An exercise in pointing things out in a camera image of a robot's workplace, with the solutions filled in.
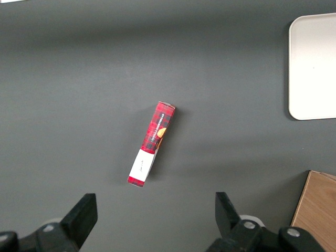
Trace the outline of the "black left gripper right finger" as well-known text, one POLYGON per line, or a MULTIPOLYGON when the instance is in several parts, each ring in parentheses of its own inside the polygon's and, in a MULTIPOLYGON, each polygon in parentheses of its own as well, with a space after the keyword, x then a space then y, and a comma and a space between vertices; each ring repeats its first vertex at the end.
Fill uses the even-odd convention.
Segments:
POLYGON ((240 221, 240 216, 225 192, 216 192, 215 194, 215 220, 223 238, 240 221))

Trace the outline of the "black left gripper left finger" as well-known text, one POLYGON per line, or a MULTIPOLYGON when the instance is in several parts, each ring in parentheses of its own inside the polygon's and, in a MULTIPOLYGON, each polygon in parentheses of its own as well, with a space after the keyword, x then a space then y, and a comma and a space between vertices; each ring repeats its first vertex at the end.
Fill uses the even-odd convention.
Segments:
POLYGON ((98 220, 95 193, 85 194, 61 220, 60 225, 76 247, 80 249, 98 220))

